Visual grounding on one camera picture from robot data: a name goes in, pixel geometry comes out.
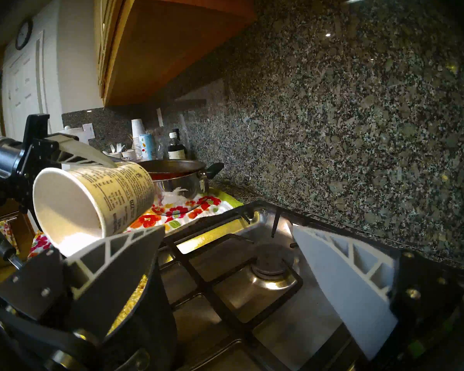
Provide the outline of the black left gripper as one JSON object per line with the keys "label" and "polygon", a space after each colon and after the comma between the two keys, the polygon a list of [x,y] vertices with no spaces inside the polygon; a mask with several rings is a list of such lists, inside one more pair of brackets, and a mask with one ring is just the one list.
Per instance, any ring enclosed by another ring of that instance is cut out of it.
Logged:
{"label": "black left gripper", "polygon": [[49,114],[29,115],[22,141],[12,139],[13,162],[8,178],[10,197],[22,212],[35,216],[33,183],[41,170],[60,164],[117,168],[110,156],[69,134],[49,134]]}

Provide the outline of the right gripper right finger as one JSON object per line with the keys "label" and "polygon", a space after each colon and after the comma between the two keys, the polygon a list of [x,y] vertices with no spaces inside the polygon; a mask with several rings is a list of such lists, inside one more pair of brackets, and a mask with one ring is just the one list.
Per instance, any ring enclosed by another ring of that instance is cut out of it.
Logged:
{"label": "right gripper right finger", "polygon": [[459,326],[464,287],[438,263],[298,224],[292,237],[369,361],[415,361]]}

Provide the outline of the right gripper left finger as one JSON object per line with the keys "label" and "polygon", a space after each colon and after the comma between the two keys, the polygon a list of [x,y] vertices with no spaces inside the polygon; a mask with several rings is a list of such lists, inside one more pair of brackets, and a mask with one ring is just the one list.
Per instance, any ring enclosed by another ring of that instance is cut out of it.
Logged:
{"label": "right gripper left finger", "polygon": [[163,225],[102,238],[64,258],[51,247],[0,283],[0,307],[60,329],[105,337],[153,267]]}

